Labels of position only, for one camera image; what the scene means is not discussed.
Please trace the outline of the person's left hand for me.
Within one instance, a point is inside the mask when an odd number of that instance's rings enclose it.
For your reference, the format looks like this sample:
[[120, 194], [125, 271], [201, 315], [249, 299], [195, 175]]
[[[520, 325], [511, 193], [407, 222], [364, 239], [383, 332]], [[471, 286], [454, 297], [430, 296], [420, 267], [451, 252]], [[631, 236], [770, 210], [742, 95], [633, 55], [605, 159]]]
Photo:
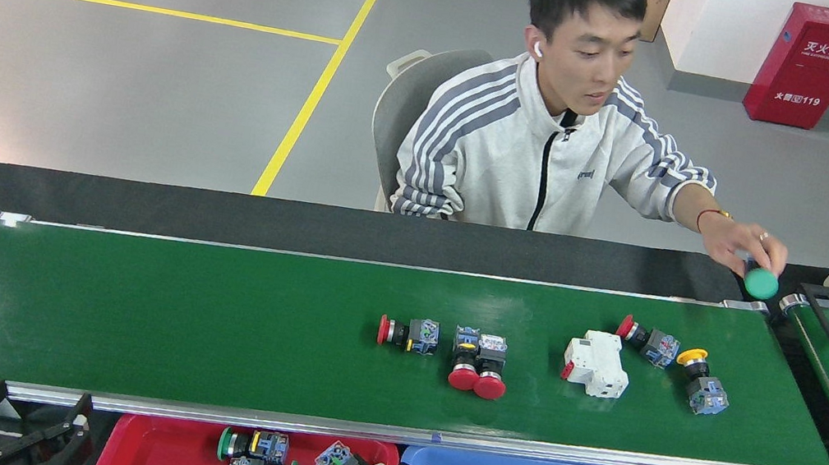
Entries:
[[712, 212], [699, 218], [698, 229], [707, 255], [735, 275], [744, 276], [745, 256], [751, 256], [776, 278], [784, 272], [787, 246], [758, 223], [728, 219]]

